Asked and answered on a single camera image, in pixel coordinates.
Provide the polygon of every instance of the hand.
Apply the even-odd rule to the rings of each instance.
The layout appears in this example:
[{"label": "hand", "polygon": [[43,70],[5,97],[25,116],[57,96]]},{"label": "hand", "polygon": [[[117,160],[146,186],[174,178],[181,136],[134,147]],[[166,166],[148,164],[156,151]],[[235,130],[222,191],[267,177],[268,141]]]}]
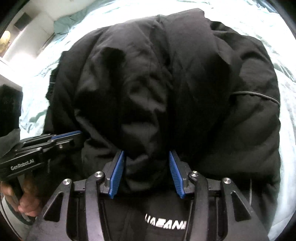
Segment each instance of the hand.
[{"label": "hand", "polygon": [[24,194],[20,199],[20,204],[16,204],[12,196],[12,187],[6,182],[1,182],[0,191],[4,194],[5,200],[13,207],[16,212],[24,213],[27,216],[36,217],[42,210],[41,202],[37,198],[37,187],[34,185],[31,175],[26,175],[23,185]]}]

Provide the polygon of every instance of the metal screw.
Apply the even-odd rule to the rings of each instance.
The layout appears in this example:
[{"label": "metal screw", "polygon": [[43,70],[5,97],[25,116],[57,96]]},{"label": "metal screw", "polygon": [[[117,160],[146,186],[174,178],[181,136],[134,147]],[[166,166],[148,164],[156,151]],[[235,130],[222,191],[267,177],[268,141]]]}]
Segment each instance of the metal screw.
[{"label": "metal screw", "polygon": [[190,176],[192,176],[192,177],[198,177],[198,172],[197,171],[192,171],[190,173]]},{"label": "metal screw", "polygon": [[64,185],[69,185],[70,183],[71,183],[71,179],[69,179],[69,178],[63,180]]},{"label": "metal screw", "polygon": [[223,182],[224,182],[225,184],[230,184],[230,183],[231,183],[231,179],[225,177],[225,178],[223,178]]},{"label": "metal screw", "polygon": [[104,173],[103,172],[96,172],[94,175],[95,175],[95,177],[101,177],[104,175]]}]

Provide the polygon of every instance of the white bedsheet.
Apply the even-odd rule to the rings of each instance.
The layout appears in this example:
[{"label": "white bedsheet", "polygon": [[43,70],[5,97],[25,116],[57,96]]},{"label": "white bedsheet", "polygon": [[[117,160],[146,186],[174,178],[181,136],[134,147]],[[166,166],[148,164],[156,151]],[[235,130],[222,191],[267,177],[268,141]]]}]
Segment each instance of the white bedsheet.
[{"label": "white bedsheet", "polygon": [[269,232],[270,240],[274,240],[296,209],[296,40],[279,14],[257,7],[252,0],[117,0],[92,11],[67,34],[49,44],[37,58],[36,76],[23,86],[21,139],[42,133],[49,77],[62,51],[97,28],[192,8],[204,10],[206,18],[220,21],[240,34],[261,40],[274,64],[281,94],[281,185],[278,208]]}]

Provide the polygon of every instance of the wrinkled fabric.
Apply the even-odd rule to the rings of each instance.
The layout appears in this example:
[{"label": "wrinkled fabric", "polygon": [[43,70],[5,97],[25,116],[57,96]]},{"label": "wrinkled fabric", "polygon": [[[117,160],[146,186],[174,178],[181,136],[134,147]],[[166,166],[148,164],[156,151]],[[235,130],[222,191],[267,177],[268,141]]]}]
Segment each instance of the wrinkled fabric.
[{"label": "wrinkled fabric", "polygon": [[14,129],[8,135],[0,137],[0,158],[7,154],[20,141],[20,129]]},{"label": "wrinkled fabric", "polygon": [[193,9],[95,30],[63,53],[55,74],[52,126],[44,132],[85,133],[85,178],[122,149],[120,192],[169,187],[168,152],[175,149],[191,169],[232,178],[250,202],[252,193],[270,229],[280,182],[280,98],[259,40]]}]

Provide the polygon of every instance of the wall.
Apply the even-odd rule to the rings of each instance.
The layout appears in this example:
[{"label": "wall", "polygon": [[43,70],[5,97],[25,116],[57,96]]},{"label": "wall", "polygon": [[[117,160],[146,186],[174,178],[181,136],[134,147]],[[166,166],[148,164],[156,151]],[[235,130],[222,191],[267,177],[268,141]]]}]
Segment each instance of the wall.
[{"label": "wall", "polygon": [[23,10],[32,18],[44,11],[52,20],[76,13],[95,0],[31,0]]},{"label": "wall", "polygon": [[6,51],[3,59],[9,62],[9,65],[17,71],[30,75],[34,69],[34,62],[40,48],[52,34],[52,19],[44,12],[39,13],[20,32]]},{"label": "wall", "polygon": [[[7,30],[12,42],[3,59],[22,74],[31,75],[40,49],[53,34],[53,23],[60,17],[76,13],[95,0],[30,0],[15,16]],[[15,22],[27,13],[32,21],[19,32]]]},{"label": "wall", "polygon": [[13,87],[19,91],[22,91],[22,87],[17,85],[20,78],[16,72],[14,72],[5,61],[0,58],[0,86],[6,84],[10,87]]}]

